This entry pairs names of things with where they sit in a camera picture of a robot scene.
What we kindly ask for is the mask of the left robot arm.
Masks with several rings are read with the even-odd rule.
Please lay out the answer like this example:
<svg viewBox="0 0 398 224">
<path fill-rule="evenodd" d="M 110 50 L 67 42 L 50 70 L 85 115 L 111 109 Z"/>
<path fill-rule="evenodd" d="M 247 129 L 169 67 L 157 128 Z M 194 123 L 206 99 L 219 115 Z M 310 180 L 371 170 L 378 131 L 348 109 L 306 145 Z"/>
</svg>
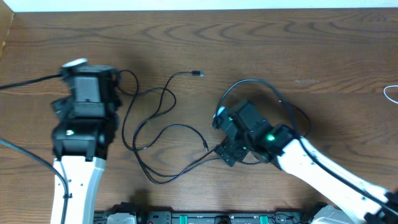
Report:
<svg viewBox="0 0 398 224">
<path fill-rule="evenodd" d="M 92 223 L 108 147 L 119 126 L 117 70 L 107 65 L 64 65 L 70 95 L 52 102 L 59 124 L 52 131 L 55 179 L 51 223 Z"/>
</svg>

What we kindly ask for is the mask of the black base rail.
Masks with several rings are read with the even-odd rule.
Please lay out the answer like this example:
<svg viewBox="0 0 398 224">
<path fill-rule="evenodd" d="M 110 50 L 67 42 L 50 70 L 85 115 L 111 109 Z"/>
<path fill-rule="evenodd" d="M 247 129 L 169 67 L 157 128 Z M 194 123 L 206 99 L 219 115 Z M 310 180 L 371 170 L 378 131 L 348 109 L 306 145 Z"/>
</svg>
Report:
<svg viewBox="0 0 398 224">
<path fill-rule="evenodd" d="M 95 212 L 94 224 L 307 224 L 353 223 L 347 214 L 325 203 L 309 212 L 182 212 L 144 210 L 134 203 L 122 202 L 108 211 Z"/>
</svg>

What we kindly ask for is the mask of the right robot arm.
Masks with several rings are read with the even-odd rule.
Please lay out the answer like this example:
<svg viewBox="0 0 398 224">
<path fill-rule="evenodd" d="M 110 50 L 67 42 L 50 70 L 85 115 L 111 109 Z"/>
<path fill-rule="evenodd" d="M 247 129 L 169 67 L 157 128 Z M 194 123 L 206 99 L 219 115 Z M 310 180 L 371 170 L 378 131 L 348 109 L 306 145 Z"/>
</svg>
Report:
<svg viewBox="0 0 398 224">
<path fill-rule="evenodd" d="M 339 217 L 318 212 L 311 222 L 397 223 L 396 193 L 339 166 L 289 126 L 272 126 L 250 101 L 220 107 L 212 126 L 226 134 L 216 153 L 230 167 L 251 153 L 311 185 L 341 210 Z"/>
</svg>

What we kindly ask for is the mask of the cardboard box edge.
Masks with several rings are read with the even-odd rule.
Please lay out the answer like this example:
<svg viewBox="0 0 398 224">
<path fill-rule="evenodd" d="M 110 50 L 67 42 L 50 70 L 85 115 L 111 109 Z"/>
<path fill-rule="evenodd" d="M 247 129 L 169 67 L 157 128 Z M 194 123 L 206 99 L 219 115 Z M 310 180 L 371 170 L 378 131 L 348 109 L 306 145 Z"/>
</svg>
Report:
<svg viewBox="0 0 398 224">
<path fill-rule="evenodd" d="M 14 12 L 1 0 L 0 3 L 0 54 L 2 55 L 14 19 Z"/>
</svg>

